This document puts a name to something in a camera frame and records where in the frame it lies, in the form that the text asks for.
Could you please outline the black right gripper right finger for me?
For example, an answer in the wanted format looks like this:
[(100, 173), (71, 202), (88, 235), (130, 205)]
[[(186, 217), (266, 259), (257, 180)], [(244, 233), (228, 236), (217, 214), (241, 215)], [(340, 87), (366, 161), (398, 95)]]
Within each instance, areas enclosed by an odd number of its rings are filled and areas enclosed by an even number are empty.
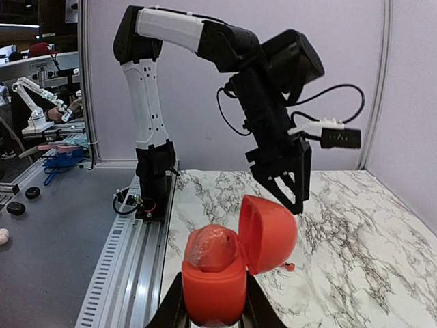
[(252, 275), (246, 279), (246, 301), (238, 321), (244, 328), (286, 328), (278, 317), (257, 280)]

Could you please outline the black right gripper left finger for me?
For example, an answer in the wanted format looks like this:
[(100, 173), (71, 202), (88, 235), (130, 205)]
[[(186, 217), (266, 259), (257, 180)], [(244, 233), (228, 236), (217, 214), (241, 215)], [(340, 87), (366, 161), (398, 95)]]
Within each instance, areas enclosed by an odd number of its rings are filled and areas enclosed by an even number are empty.
[(187, 328), (188, 312), (184, 303), (182, 273), (174, 278), (165, 298), (146, 328)]

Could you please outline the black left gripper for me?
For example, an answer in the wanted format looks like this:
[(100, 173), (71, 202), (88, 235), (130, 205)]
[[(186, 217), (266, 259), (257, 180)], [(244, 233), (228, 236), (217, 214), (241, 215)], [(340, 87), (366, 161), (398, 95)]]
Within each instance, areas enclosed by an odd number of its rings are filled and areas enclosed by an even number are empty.
[[(303, 137), (285, 138), (267, 146), (248, 151), (254, 179), (277, 198), (291, 213), (303, 213), (303, 203), (309, 199), (311, 146)], [(276, 178), (293, 193), (294, 200), (280, 188)]]

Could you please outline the red earbud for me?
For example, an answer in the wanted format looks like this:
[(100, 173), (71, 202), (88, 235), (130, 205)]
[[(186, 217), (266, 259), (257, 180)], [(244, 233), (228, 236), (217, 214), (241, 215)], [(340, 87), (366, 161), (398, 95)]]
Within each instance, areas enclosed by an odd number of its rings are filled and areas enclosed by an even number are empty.
[(202, 272), (220, 273), (236, 260), (237, 244), (233, 230), (222, 225), (206, 225), (190, 234), (184, 260)]
[(290, 262), (285, 262), (284, 264), (282, 264), (282, 267), (287, 271), (292, 272), (295, 269), (295, 264)]

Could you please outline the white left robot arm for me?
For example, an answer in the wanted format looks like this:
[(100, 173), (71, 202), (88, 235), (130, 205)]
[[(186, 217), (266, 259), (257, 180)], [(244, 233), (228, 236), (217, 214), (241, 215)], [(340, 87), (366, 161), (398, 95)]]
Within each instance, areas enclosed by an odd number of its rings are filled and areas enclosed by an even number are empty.
[(176, 91), (168, 98), (174, 104), (177, 96), (182, 97), (179, 119), (197, 121), (212, 94), (213, 78), (227, 74), (223, 91), (239, 102), (243, 126), (255, 139), (255, 149), (246, 154), (254, 179), (284, 207), (300, 214), (309, 198), (311, 147), (292, 130), (287, 109), (298, 102), (306, 84), (324, 75), (306, 36), (288, 29), (260, 42), (252, 31), (216, 18), (130, 5), (113, 52), (127, 80), (136, 123), (140, 202), (165, 202), (167, 173), (175, 169), (175, 148), (160, 110), (157, 82), (163, 44), (186, 49), (205, 61), (198, 69), (185, 65), (173, 83)]

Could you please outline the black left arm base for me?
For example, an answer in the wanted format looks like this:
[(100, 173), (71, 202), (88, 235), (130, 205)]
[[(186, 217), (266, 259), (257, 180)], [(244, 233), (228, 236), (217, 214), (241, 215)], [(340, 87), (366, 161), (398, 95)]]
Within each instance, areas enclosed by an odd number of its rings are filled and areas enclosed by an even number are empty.
[(113, 210), (118, 215), (133, 214), (143, 221), (164, 222), (171, 197), (172, 175), (180, 174), (175, 169), (176, 153), (173, 142), (166, 140), (161, 146), (150, 145), (136, 149), (140, 194), (134, 208), (122, 211), (116, 206), (118, 193), (113, 198)]

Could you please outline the aluminium front rail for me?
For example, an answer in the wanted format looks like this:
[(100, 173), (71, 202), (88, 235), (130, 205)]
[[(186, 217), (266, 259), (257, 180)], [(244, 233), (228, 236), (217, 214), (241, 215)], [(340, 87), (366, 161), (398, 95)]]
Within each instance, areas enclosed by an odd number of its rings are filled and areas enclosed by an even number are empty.
[(163, 218), (118, 215), (83, 300), (77, 327), (145, 327), (159, 303), (175, 174)]

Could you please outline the aluminium corner post right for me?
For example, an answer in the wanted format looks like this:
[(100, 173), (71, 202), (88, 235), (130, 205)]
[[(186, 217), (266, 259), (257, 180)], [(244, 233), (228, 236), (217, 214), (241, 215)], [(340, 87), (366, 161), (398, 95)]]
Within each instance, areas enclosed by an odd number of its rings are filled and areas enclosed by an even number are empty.
[(376, 138), (378, 124), (382, 114), (383, 98), (386, 89), (386, 80), (389, 73), (389, 57), (391, 50), (391, 36), (393, 30), (393, 1), (382, 2), (382, 29), (380, 39), (380, 52), (376, 75), (375, 90), (371, 102), (367, 130), (364, 137), (363, 148), (358, 158), (357, 169), (367, 168), (372, 147)]

